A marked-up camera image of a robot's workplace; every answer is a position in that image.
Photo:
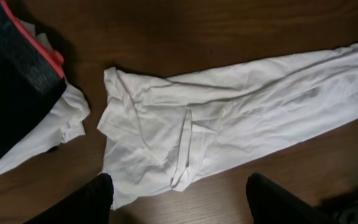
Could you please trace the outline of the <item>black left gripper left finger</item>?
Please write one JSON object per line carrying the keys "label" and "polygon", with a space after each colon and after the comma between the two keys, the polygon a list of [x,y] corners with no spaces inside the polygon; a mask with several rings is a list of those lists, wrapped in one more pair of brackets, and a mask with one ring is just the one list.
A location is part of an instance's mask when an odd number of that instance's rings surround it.
{"label": "black left gripper left finger", "polygon": [[107,224],[113,193],[111,176],[99,174],[25,224]]}

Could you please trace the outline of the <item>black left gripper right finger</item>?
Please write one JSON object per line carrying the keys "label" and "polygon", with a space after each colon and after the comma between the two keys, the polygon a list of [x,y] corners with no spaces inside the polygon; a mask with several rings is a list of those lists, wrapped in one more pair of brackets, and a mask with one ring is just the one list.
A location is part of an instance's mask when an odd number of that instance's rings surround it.
{"label": "black left gripper right finger", "polygon": [[336,223],[260,173],[248,177],[246,195],[254,224]]}

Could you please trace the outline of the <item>white Puma t-shirt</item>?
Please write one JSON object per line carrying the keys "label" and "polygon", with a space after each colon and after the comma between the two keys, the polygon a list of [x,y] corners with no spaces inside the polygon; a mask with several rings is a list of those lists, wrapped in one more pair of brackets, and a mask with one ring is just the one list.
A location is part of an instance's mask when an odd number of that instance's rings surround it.
{"label": "white Puma t-shirt", "polygon": [[358,43],[170,78],[104,71],[112,208],[175,190],[358,119]]}

